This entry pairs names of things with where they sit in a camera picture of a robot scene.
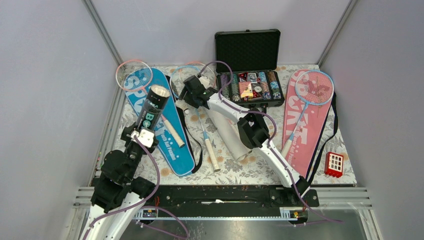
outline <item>blue badminton racket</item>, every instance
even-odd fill
[[[136,92],[142,90],[147,96],[146,88],[150,85],[153,79],[152,69],[145,62],[132,59],[126,61],[118,66],[115,73],[116,82],[119,87],[127,92]],[[160,117],[163,120],[163,124],[168,129],[168,132],[175,139],[176,143],[180,148],[186,144],[180,135],[178,135],[175,128],[172,126],[170,121],[161,114]]]
[[[298,129],[299,123],[305,114],[305,110],[309,105],[321,106],[327,104],[334,94],[334,83],[330,76],[322,71],[309,70],[304,72],[297,79],[294,90],[297,97],[305,103],[302,113],[296,122],[293,132],[288,140],[285,142],[281,155],[286,158],[295,137],[295,132]]]

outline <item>open case lid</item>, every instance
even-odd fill
[[[216,60],[227,63],[233,72],[266,71],[277,68],[280,45],[278,29],[215,33]],[[227,73],[221,63],[217,73]]]

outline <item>racket handle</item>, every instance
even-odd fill
[[[170,121],[168,121],[168,119],[163,119],[163,124],[165,124],[165,127],[168,129],[169,133],[175,139],[176,143],[178,144],[178,147],[184,147],[184,145],[186,144],[181,139],[180,135],[178,135],[177,131],[175,131],[175,128],[171,125]]]
[[[211,140],[209,138],[204,140],[206,145],[207,152],[209,153],[210,161],[212,162],[212,167],[214,172],[221,171],[220,166],[218,165],[217,158],[215,157],[214,149],[212,148]]]
[[[287,154],[289,153],[290,150],[290,146],[292,146],[292,140],[288,139],[285,144],[284,147],[281,150],[281,155],[283,158],[286,158]]]

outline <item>gray wall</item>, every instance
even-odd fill
[[[385,240],[423,239],[424,1],[362,0],[322,69]]]
[[[315,63],[349,0],[93,0],[124,60],[215,59],[219,31],[279,29],[279,63]]]
[[[89,181],[116,64],[81,1],[1,1],[0,238],[57,240]]]

